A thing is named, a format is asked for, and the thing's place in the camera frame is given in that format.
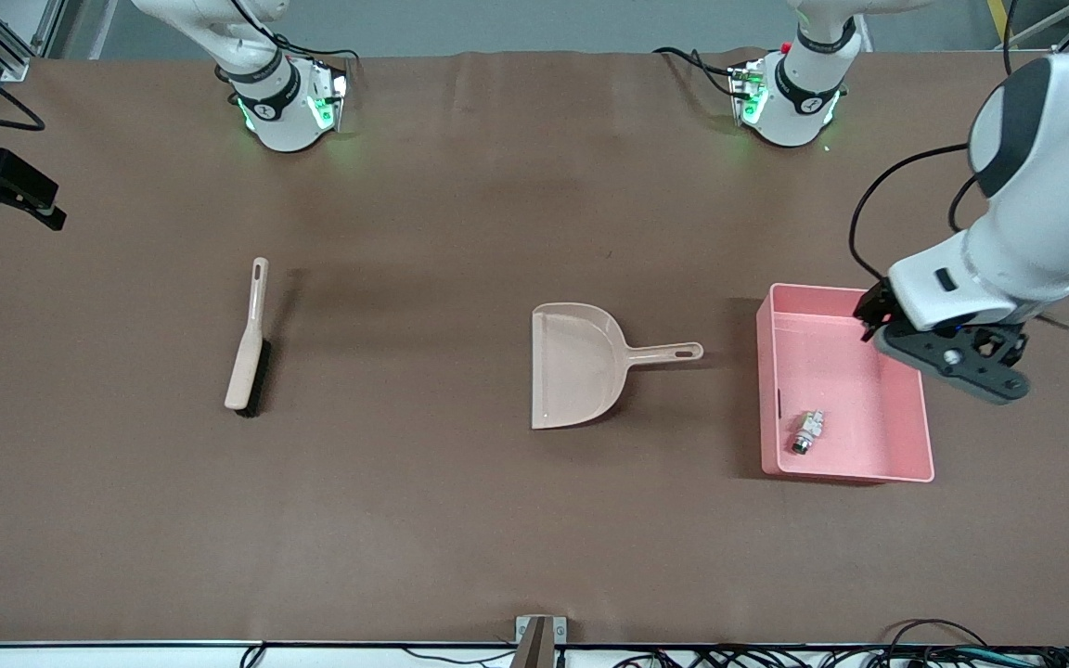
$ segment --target dustpan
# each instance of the dustpan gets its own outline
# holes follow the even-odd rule
[[[631,367],[692,361],[699,343],[633,348],[616,319],[590,305],[542,305],[531,313],[531,429],[599,418],[621,395]]]

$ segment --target brush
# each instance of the brush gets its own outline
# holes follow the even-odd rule
[[[266,267],[266,258],[254,258],[254,269],[250,275],[250,315],[246,317],[246,329],[234,359],[234,372],[229,377],[229,392],[226,392],[226,407],[243,418],[258,415],[259,399],[263,395],[266,372],[270,367],[270,342],[263,338]]]

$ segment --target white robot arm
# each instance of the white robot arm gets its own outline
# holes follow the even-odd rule
[[[786,0],[799,14],[790,51],[775,51],[734,73],[740,123],[779,146],[809,143],[832,122],[843,76],[861,51],[855,14],[916,10],[933,0]]]
[[[133,0],[213,56],[237,92],[246,126],[275,151],[299,151],[340,122],[347,80],[341,71],[284,53],[263,21],[290,0]]]
[[[1019,68],[967,140],[988,212],[895,263],[862,299],[866,340],[994,403],[1025,397],[1022,325],[1069,296],[1069,55]]]

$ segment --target pink tray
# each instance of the pink tray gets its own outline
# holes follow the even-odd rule
[[[761,469],[841,481],[931,482],[921,375],[862,342],[852,317],[864,291],[773,284],[758,310]],[[790,449],[805,411],[823,434]]]

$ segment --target gray floor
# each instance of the gray floor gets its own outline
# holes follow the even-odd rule
[[[989,49],[996,44],[983,0],[941,0],[904,16],[870,17],[879,50]],[[784,0],[294,0],[275,30],[292,42],[361,56],[463,51],[649,51],[680,46],[717,52],[793,38]],[[203,51],[123,0],[104,59],[199,59]]]

